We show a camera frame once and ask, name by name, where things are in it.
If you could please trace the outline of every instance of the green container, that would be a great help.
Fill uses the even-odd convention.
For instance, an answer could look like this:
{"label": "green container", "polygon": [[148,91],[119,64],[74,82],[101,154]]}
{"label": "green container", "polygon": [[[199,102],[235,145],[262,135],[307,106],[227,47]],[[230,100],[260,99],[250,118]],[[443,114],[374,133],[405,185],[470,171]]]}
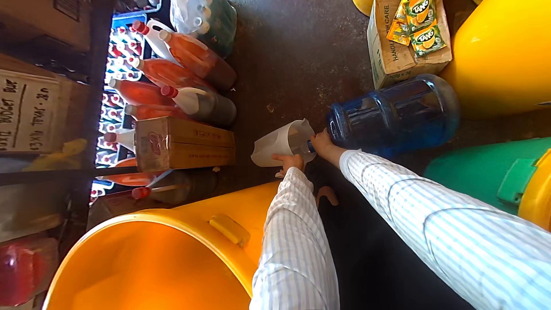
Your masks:
{"label": "green container", "polygon": [[551,137],[458,149],[431,161],[424,176],[517,215],[535,163],[550,148]]}

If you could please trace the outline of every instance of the hand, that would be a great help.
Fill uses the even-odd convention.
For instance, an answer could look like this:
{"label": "hand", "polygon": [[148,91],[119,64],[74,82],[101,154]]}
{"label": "hand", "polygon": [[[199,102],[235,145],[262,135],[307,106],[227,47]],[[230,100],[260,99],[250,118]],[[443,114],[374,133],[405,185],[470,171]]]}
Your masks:
{"label": "hand", "polygon": [[340,148],[333,144],[331,137],[325,128],[322,132],[318,133],[315,136],[310,137],[312,146],[316,150],[316,153],[323,159],[339,167],[339,161],[341,155],[346,151],[344,148]]}
{"label": "hand", "polygon": [[301,155],[285,156],[274,154],[272,155],[272,159],[283,162],[283,169],[279,171],[282,175],[285,175],[291,167],[297,167],[300,171],[304,172],[304,160]]}
{"label": "hand", "polygon": [[317,135],[311,136],[310,141],[312,142],[314,149],[316,149],[316,153],[324,159],[327,159],[326,156],[328,155],[330,149],[336,147],[331,141],[327,128]]}

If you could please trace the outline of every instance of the white striped shirt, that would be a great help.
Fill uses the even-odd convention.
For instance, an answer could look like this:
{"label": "white striped shirt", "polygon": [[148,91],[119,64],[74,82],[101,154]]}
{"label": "white striped shirt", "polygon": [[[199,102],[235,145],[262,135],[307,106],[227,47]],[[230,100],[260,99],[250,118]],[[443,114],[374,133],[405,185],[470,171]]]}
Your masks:
{"label": "white striped shirt", "polygon": [[[551,234],[375,155],[346,151],[340,166],[417,256],[475,308],[551,308]],[[311,183],[292,168],[268,210],[250,308],[338,304]]]}

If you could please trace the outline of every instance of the handwritten sign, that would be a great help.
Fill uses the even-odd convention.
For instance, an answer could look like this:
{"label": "handwritten sign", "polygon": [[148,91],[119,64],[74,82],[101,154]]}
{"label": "handwritten sign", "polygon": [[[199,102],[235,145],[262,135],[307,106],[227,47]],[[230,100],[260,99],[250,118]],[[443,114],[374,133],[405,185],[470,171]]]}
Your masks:
{"label": "handwritten sign", "polygon": [[59,94],[55,79],[0,70],[0,152],[51,151]]}

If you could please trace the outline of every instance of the yellow container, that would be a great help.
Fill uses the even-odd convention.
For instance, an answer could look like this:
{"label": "yellow container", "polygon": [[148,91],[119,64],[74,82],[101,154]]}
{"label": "yellow container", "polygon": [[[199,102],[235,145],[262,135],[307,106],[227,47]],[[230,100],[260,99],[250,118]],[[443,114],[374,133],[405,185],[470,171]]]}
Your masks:
{"label": "yellow container", "polygon": [[278,185],[99,224],[61,263],[44,309],[247,309]]}
{"label": "yellow container", "polygon": [[352,0],[354,5],[360,10],[360,12],[369,16],[371,14],[371,7],[373,6],[373,0]]}
{"label": "yellow container", "polygon": [[538,160],[536,167],[522,195],[518,216],[551,232],[551,149]]}
{"label": "yellow container", "polygon": [[548,108],[551,103],[549,2],[484,0],[453,39],[453,60],[440,76],[461,113],[484,119]]}

